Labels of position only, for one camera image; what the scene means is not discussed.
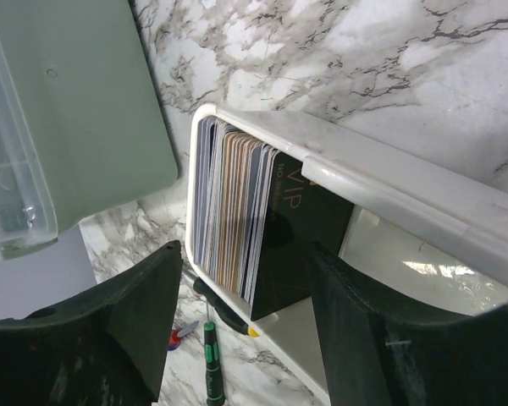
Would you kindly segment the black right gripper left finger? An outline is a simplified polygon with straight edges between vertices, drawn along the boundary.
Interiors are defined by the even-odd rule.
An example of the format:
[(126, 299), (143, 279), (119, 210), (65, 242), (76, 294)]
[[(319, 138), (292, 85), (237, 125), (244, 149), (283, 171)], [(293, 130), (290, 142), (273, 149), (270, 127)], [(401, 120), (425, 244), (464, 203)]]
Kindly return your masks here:
[(157, 402), (182, 266), (170, 241), (93, 288), (0, 320), (0, 405)]

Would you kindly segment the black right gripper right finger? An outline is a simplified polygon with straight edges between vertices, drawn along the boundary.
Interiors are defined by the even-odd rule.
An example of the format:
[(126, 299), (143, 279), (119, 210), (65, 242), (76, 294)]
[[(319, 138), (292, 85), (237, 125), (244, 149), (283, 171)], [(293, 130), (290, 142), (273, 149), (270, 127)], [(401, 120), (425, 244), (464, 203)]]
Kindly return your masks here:
[(442, 310), (317, 243), (308, 271), (333, 405), (508, 405), (508, 303)]

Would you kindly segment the white rectangular card tray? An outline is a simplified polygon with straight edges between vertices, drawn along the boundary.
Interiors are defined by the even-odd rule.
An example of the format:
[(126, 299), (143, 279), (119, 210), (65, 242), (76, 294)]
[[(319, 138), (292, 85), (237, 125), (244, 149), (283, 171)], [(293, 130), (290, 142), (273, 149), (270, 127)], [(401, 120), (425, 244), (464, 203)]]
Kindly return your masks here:
[(190, 263), (327, 405), (333, 404), (312, 294), (252, 321), (251, 305), (216, 284), (194, 262), (196, 144), (198, 124), (208, 117), (220, 118), (302, 162), (305, 178), (354, 204), (337, 256), (359, 272), (410, 298), (462, 315), (480, 315), (508, 303), (506, 192), (303, 112), (199, 107), (190, 138)]

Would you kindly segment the stack of credit cards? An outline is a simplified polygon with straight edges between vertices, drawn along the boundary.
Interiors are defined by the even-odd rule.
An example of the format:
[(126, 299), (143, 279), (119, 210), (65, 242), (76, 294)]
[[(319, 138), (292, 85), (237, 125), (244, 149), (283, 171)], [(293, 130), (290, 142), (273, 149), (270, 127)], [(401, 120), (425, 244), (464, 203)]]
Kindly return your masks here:
[(194, 262), (247, 303), (253, 300), (278, 154), (220, 118), (198, 124)]

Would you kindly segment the red blue pen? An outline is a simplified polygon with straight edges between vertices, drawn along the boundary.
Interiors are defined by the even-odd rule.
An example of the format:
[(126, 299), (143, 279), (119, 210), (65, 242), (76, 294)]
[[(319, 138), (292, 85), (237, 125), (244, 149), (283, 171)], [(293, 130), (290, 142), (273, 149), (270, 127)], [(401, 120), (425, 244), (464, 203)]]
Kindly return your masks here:
[(191, 332), (194, 332), (196, 330), (196, 328), (198, 327), (199, 325), (199, 321), (193, 321), (192, 323), (188, 324), (187, 326), (184, 326), (183, 328), (179, 329), (179, 330), (173, 330), (171, 332), (171, 335), (170, 335), (170, 338), (169, 338), (169, 341), (168, 341), (168, 350), (169, 351), (173, 351), (173, 350), (176, 350), (183, 338), (185, 336), (187, 336), (188, 334), (190, 334)]

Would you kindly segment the black yellow marker pen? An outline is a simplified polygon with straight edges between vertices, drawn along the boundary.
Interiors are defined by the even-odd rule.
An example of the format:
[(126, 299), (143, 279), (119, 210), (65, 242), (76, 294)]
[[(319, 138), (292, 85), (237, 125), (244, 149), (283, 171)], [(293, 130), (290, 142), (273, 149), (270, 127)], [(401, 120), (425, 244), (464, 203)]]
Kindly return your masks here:
[(242, 320), (200, 277), (188, 270), (183, 273), (193, 282), (194, 291), (205, 297), (227, 326), (239, 334), (259, 337), (259, 334)]

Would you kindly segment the green plastic storage box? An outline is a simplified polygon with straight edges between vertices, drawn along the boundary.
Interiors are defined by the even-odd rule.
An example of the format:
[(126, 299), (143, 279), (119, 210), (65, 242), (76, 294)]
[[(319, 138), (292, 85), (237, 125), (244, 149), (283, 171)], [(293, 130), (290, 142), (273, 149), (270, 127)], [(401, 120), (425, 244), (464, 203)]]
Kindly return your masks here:
[(178, 176), (129, 2), (0, 1), (0, 259)]

